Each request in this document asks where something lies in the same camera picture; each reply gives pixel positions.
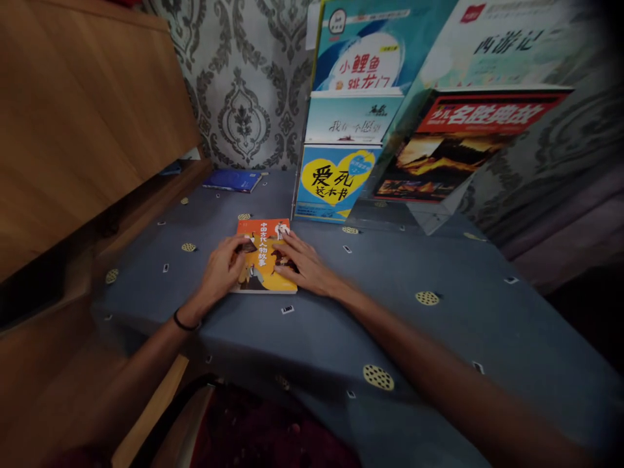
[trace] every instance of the damask wallpaper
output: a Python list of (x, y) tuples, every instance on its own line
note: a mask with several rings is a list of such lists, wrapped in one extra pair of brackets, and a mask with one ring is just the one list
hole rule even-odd
[(206, 155), (218, 167), (296, 166), (313, 56), (311, 0), (144, 0), (169, 22)]
[[(313, 63), (305, 50), (311, 2), (144, 0), (146, 12), (170, 24), (204, 149), (216, 166), (296, 166)], [(624, 138), (617, 53), (597, 12), (575, 21), (584, 25), (574, 38), (578, 53), (547, 82), (576, 90), (483, 167), (460, 206), (498, 245)]]

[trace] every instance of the orange book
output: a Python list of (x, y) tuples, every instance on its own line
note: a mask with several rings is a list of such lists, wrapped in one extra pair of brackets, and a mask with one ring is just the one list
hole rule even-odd
[(248, 242), (240, 247), (245, 252), (245, 268), (232, 289), (233, 293), (297, 292), (296, 284), (275, 271), (275, 266), (281, 265), (298, 272), (294, 262), (274, 248), (276, 244), (286, 243), (283, 236), (289, 231), (290, 223), (287, 219), (239, 221), (237, 233), (245, 234)]

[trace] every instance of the right hand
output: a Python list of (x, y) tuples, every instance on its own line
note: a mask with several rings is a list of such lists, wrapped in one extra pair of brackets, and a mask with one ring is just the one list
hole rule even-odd
[(335, 297), (347, 287), (347, 284), (336, 273), (323, 265), (314, 247), (299, 239), (294, 231), (285, 233), (283, 238), (286, 245), (274, 244), (273, 247), (284, 255), (288, 255), (299, 268), (299, 273), (295, 273), (287, 266), (276, 266), (277, 273), (319, 296)]

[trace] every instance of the bracelet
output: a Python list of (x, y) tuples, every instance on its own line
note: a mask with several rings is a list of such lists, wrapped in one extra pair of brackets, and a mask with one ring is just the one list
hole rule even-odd
[(180, 310), (180, 308), (177, 308), (174, 312), (174, 322), (176, 325), (178, 325), (182, 330), (184, 330), (185, 332), (194, 332), (197, 329), (199, 329), (200, 326), (202, 326), (202, 321), (200, 320), (200, 322), (195, 325), (194, 327), (189, 327), (184, 325), (182, 322), (180, 322), (180, 319), (177, 317), (177, 312)]

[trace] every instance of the book cover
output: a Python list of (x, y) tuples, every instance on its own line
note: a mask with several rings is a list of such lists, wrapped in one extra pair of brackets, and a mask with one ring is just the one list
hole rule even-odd
[(397, 87), (405, 94), (455, 3), (325, 1), (312, 91)]
[(386, 133), (404, 137), (429, 88), (556, 84), (595, 53), (596, 5), (584, 0), (460, 0)]
[(275, 249), (277, 244), (285, 244), (283, 235), (290, 230), (287, 219), (241, 220), (238, 234), (248, 239), (240, 246), (245, 252), (245, 267), (239, 276), (233, 293), (294, 294), (297, 285), (280, 276), (276, 265), (290, 267), (298, 272), (296, 265), (287, 256)]
[(345, 222), (381, 152), (381, 146), (305, 145), (295, 217)]
[(312, 92), (306, 143), (381, 144), (403, 95)]
[(441, 202), (572, 91), (498, 88), (432, 90), (420, 125), (387, 167), (375, 198)]
[(201, 185), (208, 189), (230, 190), (232, 192), (251, 193), (262, 179), (257, 172), (234, 169), (214, 171)]

